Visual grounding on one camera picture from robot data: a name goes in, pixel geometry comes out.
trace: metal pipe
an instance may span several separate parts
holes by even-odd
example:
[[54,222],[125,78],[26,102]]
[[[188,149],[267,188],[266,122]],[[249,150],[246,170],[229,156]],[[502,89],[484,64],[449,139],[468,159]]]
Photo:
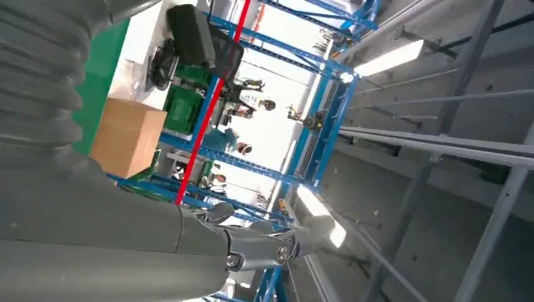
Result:
[[405,118],[403,116],[398,116],[396,115],[395,113],[393,112],[389,112],[387,110],[384,110],[382,108],[377,108],[377,107],[369,107],[369,110],[372,110],[376,113],[380,113],[381,115],[385,115],[385,116],[388,116],[394,120],[402,120],[402,121],[405,121],[407,123],[410,123],[414,126],[416,126],[418,129],[421,127],[421,123],[420,122],[417,122],[417,121],[412,121],[410,120],[409,118]]
[[[492,0],[486,2],[486,5],[482,8],[479,21],[474,30],[473,41],[462,49],[458,58],[458,73],[451,81],[447,96],[461,96],[465,94],[465,90],[475,72],[475,69],[480,61],[480,56],[491,34],[491,28],[495,24],[497,16],[503,6],[504,0]],[[458,110],[459,103],[446,103],[441,107],[438,121],[436,123],[436,129],[433,130],[434,134],[448,133],[452,125],[453,118]],[[435,150],[436,154],[443,152],[443,149],[449,149],[448,151],[454,151],[454,147],[441,147],[439,150]],[[483,151],[471,150],[474,155],[481,155]],[[399,215],[393,224],[393,232],[385,239],[383,245],[383,254],[386,259],[393,261],[399,250],[406,230],[410,225],[413,214],[419,204],[423,189],[426,185],[432,168],[435,162],[432,160],[435,154],[425,152],[422,154],[418,164],[416,175],[410,181],[406,192],[402,197],[400,204]],[[494,153],[485,152],[484,156],[491,157]],[[378,290],[382,287],[382,284],[387,278],[387,271],[381,266],[377,265],[372,267],[372,278],[369,286],[365,289],[361,302],[374,302],[378,296]]]
[[367,90],[358,91],[354,95],[355,96],[359,96],[360,94],[364,94],[364,93],[368,93],[368,92],[372,92],[372,91],[382,91],[382,90],[385,90],[385,89],[388,89],[388,88],[391,88],[391,87],[395,87],[395,86],[401,86],[401,85],[410,84],[410,83],[414,83],[414,82],[419,82],[419,81],[423,81],[423,80],[433,79],[435,77],[445,76],[447,74],[452,74],[452,73],[454,73],[456,71],[458,71],[457,68],[449,69],[449,70],[446,70],[446,71],[440,71],[440,72],[436,72],[434,74],[428,74],[428,75],[424,75],[422,77],[417,77],[415,79],[409,79],[409,80],[396,82],[396,83],[389,84],[389,85],[384,85],[384,86],[379,86],[379,87],[376,87],[376,88],[371,88],[371,89],[367,89]]
[[347,221],[341,215],[336,212],[331,212],[334,219],[350,234],[356,236],[356,238],[363,243],[363,245],[371,252],[371,255],[376,258],[382,265],[395,277],[408,291],[421,302],[428,302],[428,300],[399,272],[391,263],[382,256],[379,250],[365,238],[365,236],[357,230],[352,223]]
[[[532,123],[528,130],[524,144],[532,145],[533,143],[534,123]],[[460,283],[454,302],[469,302],[473,298],[473,295],[480,284],[486,264],[495,249],[504,225],[506,224],[506,220],[508,220],[508,216],[521,192],[521,187],[523,187],[527,175],[527,168],[512,168],[510,175],[506,179],[503,189],[501,190],[501,195],[499,195],[499,199],[497,199],[495,208],[491,213],[484,234],[482,234],[477,250],[463,276],[462,283]]]
[[490,151],[500,154],[534,157],[534,148],[532,146],[517,143],[489,142],[487,140],[471,140],[468,138],[446,137],[442,135],[425,135],[403,131],[389,131],[347,126],[342,127],[341,130],[413,140],[424,143],[435,143],[437,145],[451,147],[469,148],[472,150]]
[[494,92],[494,93],[484,93],[484,94],[468,94],[464,96],[443,96],[438,98],[425,98],[425,99],[415,99],[412,101],[406,102],[394,102],[394,103],[383,103],[383,104],[373,104],[366,106],[352,106],[347,109],[365,109],[365,108],[376,108],[376,107],[389,107],[389,106],[402,106],[402,105],[417,105],[417,104],[428,104],[428,103],[444,103],[444,102],[459,102],[459,101],[487,101],[490,99],[500,99],[500,98],[514,98],[514,100],[527,100],[531,99],[534,96],[534,89],[521,89],[515,91],[506,91],[506,92]]
[[365,138],[366,140],[374,140],[383,143],[391,143],[394,145],[401,145],[409,148],[425,150],[428,152],[434,152],[436,154],[447,154],[456,157],[463,157],[466,159],[481,160],[483,162],[492,162],[501,165],[523,165],[531,170],[534,170],[534,159],[529,157],[497,154],[494,152],[473,150],[462,147],[444,146],[435,143],[424,143],[413,140],[405,140],[402,138],[385,137],[381,135],[372,135],[367,133],[358,133],[352,131],[339,131],[339,134]]
[[396,14],[385,20],[378,26],[377,31],[372,31],[361,39],[361,42],[350,47],[344,52],[340,53],[334,58],[336,61],[342,61],[352,56],[357,51],[369,46],[369,44],[375,42],[381,36],[395,30],[397,25],[407,23],[417,16],[421,16],[428,9],[438,5],[439,3],[446,2],[444,0],[415,0],[408,4],[404,9],[398,11]]

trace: metal beam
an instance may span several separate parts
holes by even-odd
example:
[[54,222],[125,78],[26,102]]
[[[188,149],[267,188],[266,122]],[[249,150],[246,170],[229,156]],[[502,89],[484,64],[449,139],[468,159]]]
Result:
[[[524,144],[534,144],[534,123],[532,123],[528,130]],[[482,234],[477,250],[463,276],[462,283],[460,283],[454,302],[469,302],[473,298],[473,295],[480,284],[480,280],[482,279],[486,264],[493,254],[495,245],[499,240],[504,225],[506,224],[506,220],[508,220],[508,216],[510,216],[510,212],[521,192],[521,188],[525,183],[527,175],[527,168],[512,168],[510,175],[504,183],[501,195],[499,196],[499,199],[497,199],[495,208],[491,213],[484,234]]]
[[[217,26],[223,26],[225,29],[227,30],[235,30],[235,28],[237,27],[236,24],[230,22],[230,21],[226,21],[222,18],[219,18],[219,17],[216,17],[216,16],[212,16],[211,18],[211,22]],[[321,56],[319,55],[316,55],[316,54],[313,54],[313,53],[310,53],[310,52],[306,52],[302,49],[299,49],[297,47],[294,47],[294,46],[291,46],[287,43],[284,43],[282,41],[279,41],[277,39],[274,39],[274,38],[271,38],[270,36],[267,36],[267,35],[264,35],[262,33],[258,33],[256,31],[253,31],[253,30],[250,30],[250,29],[247,29],[247,28],[243,28],[243,35],[247,35],[247,36],[250,36],[250,37],[253,37],[253,38],[256,38],[258,40],[261,40],[261,41],[264,41],[266,43],[269,43],[273,46],[276,46],[276,47],[279,47],[279,48],[282,48],[284,50],[287,50],[291,53],[294,53],[295,55],[300,55],[302,57],[305,57],[307,59],[310,59],[310,60],[313,60],[315,62],[318,62],[318,63],[324,63],[326,64],[327,66],[333,68],[333,69],[336,69],[340,72],[352,72],[352,68],[349,68],[347,66],[343,66],[341,64],[339,64],[338,62],[334,61],[334,60],[329,60],[329,59],[324,59],[322,58]]]
[[344,36],[346,38],[352,38],[352,36],[350,35],[350,31],[343,31],[343,30],[340,30],[339,28],[333,26],[333,25],[330,25],[326,22],[323,22],[321,20],[318,20],[318,19],[315,19],[315,18],[312,18],[310,17],[310,15],[307,13],[307,12],[303,12],[303,11],[297,11],[296,9],[292,9],[292,8],[289,8],[285,5],[282,5],[280,3],[278,3],[278,1],[273,1],[273,0],[260,0],[261,2],[265,3],[265,4],[268,4],[274,8],[277,8],[285,13],[288,13],[288,14],[292,14],[298,18],[301,18],[303,20],[306,20],[310,23],[313,23],[315,25],[318,25],[320,27],[323,27],[329,31],[333,31],[335,33],[337,33],[338,35],[341,35],[341,36]]
[[350,20],[351,22],[353,22],[354,24],[361,24],[372,30],[376,30],[378,28],[378,26],[374,22],[364,19],[364,18],[353,16],[351,13],[344,11],[341,8],[338,8],[337,6],[333,6],[332,4],[328,4],[324,2],[323,0],[304,0],[304,1],[315,4],[316,6],[320,8],[324,8],[327,11],[331,11],[334,14],[343,16],[347,18],[348,20]]
[[[439,1],[424,1],[420,2],[421,7],[426,7],[429,3],[437,4]],[[475,28],[472,42],[462,49],[458,58],[458,73],[451,81],[451,86],[446,96],[461,96],[465,94],[465,90],[473,76],[475,68],[479,63],[480,56],[486,45],[486,42],[491,34],[491,29],[497,19],[497,16],[503,6],[504,0],[492,0],[482,8],[480,20]],[[414,9],[418,13],[424,11],[423,8]],[[457,112],[459,103],[447,103],[441,107],[438,115],[437,129],[435,134],[448,133],[452,120]],[[395,255],[401,246],[404,234],[410,225],[415,209],[419,203],[421,194],[430,176],[430,172],[434,166],[432,161],[433,154],[425,152],[420,159],[418,169],[414,178],[410,181],[406,192],[402,198],[399,215],[394,221],[393,232],[385,239],[383,245],[383,255],[389,261],[395,259]],[[369,286],[365,289],[361,302],[374,302],[378,296],[378,290],[386,280],[388,274],[383,265],[378,264],[372,267],[371,280]]]
[[491,151],[476,150],[476,149],[469,149],[469,148],[463,148],[463,147],[454,147],[454,146],[443,145],[439,143],[426,143],[426,142],[420,142],[417,140],[407,140],[405,138],[387,137],[384,135],[367,134],[367,133],[355,132],[355,131],[341,130],[339,131],[339,134],[352,136],[352,137],[360,137],[366,140],[372,140],[376,142],[389,143],[392,145],[406,146],[409,148],[415,148],[415,149],[424,150],[427,152],[432,152],[434,154],[437,154],[438,156],[445,154],[445,155],[452,155],[456,157],[462,157],[466,159],[481,160],[483,162],[492,162],[492,163],[501,164],[501,165],[509,165],[509,166],[523,165],[529,169],[534,170],[534,158],[533,157],[524,157],[524,156],[518,156],[518,155],[494,153]]
[[344,52],[340,53],[334,60],[340,62],[346,58],[350,58],[357,51],[376,42],[380,37],[387,33],[391,33],[397,28],[397,25],[407,23],[415,17],[421,16],[428,9],[435,7],[439,3],[446,2],[445,0],[415,0],[408,4],[404,9],[400,10],[389,19],[385,20],[378,26],[377,31],[373,31],[363,36],[360,43],[350,47]]
[[381,86],[379,86],[379,85],[377,85],[375,83],[372,83],[369,80],[366,80],[364,78],[363,79],[364,81],[366,81],[366,82],[368,82],[368,83],[370,83],[370,84],[372,84],[372,85],[374,85],[376,87],[375,88],[371,88],[371,89],[358,91],[354,95],[355,96],[359,96],[360,94],[364,94],[364,93],[368,93],[368,92],[383,91],[383,90],[386,90],[386,89],[391,88],[391,87],[411,84],[411,83],[415,83],[415,82],[419,82],[419,81],[423,81],[423,80],[428,80],[428,79],[434,79],[435,77],[446,76],[446,75],[452,74],[452,73],[454,73],[456,71],[458,71],[458,69],[454,68],[454,69],[449,69],[449,70],[445,70],[445,71],[435,72],[433,74],[427,74],[427,75],[424,75],[422,77],[417,77],[417,78],[414,78],[414,79],[404,80],[404,81],[395,82],[395,83],[386,84],[386,85],[381,85]]
[[403,106],[403,105],[419,105],[419,104],[429,104],[429,103],[445,103],[445,102],[465,102],[465,101],[488,101],[492,99],[501,99],[501,98],[513,98],[516,100],[532,100],[534,96],[534,89],[520,89],[515,91],[506,91],[506,92],[493,92],[493,93],[483,93],[483,94],[468,94],[463,96],[443,96],[437,98],[426,98],[426,99],[415,99],[413,101],[399,101],[394,103],[382,103],[382,104],[373,104],[366,106],[352,106],[347,109],[367,109],[367,108],[381,108],[381,107],[391,107],[391,106]]
[[379,135],[381,137],[400,138],[401,140],[432,143],[444,147],[458,147],[469,150],[488,151],[503,155],[531,157],[534,159],[534,147],[517,143],[489,142],[487,140],[471,140],[468,138],[456,138],[436,135],[425,135],[403,131],[378,130],[361,127],[341,127],[341,130],[355,133]]

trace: fluorescent light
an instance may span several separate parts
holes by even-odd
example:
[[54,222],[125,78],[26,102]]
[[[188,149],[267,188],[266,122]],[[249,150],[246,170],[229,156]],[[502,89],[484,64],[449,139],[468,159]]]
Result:
[[226,291],[226,297],[232,299],[234,297],[234,285],[229,285]]
[[385,55],[381,55],[365,64],[361,64],[360,66],[354,68],[354,71],[357,74],[366,77],[415,60],[421,52],[423,43],[423,40],[419,40],[404,45],[403,47],[397,48],[386,53]]
[[343,72],[339,78],[345,83],[350,83],[354,80],[354,76],[348,72]]
[[[302,200],[303,204],[306,206],[308,211],[314,216],[321,216],[321,215],[328,215],[332,217],[328,209],[324,206],[322,202],[320,202],[317,197],[308,189],[307,187],[300,185],[297,189],[297,194]],[[336,226],[334,227],[334,230],[330,234],[330,241],[332,244],[334,244],[337,248],[339,248],[343,241],[345,240],[345,237],[347,235],[347,231],[337,222]]]

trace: red pole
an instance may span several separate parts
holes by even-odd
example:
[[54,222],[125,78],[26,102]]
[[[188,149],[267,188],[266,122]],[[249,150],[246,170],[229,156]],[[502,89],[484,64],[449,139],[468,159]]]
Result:
[[[247,12],[249,10],[250,2],[251,0],[245,0],[245,4],[243,5],[243,10],[241,11],[241,16],[239,17],[239,23],[237,24],[237,28],[236,28],[236,34],[234,35],[235,42],[239,42],[239,38],[241,37],[241,32],[243,31],[243,26],[245,24],[245,19],[247,16]],[[175,204],[177,206],[182,204],[182,199],[183,199],[183,196],[185,195],[187,184],[189,183],[189,178],[191,177],[191,173],[193,172],[193,167],[195,166],[195,160],[196,160],[196,156],[198,155],[198,149],[200,149],[200,145],[202,144],[202,140],[204,139],[204,134],[206,134],[206,129],[208,128],[208,124],[213,114],[213,110],[215,109],[215,105],[217,104],[217,100],[219,99],[222,86],[224,86],[224,80],[219,79],[219,81],[217,82],[217,86],[215,86],[212,99],[210,100],[210,106],[208,107],[208,111],[206,112],[206,115],[204,116],[204,120],[202,121],[200,131],[198,132],[198,136],[195,140],[193,151],[191,152],[191,158],[189,158],[187,168],[185,169],[185,174],[184,174],[184,178],[182,179],[180,189],[178,190],[178,194],[176,195]]]

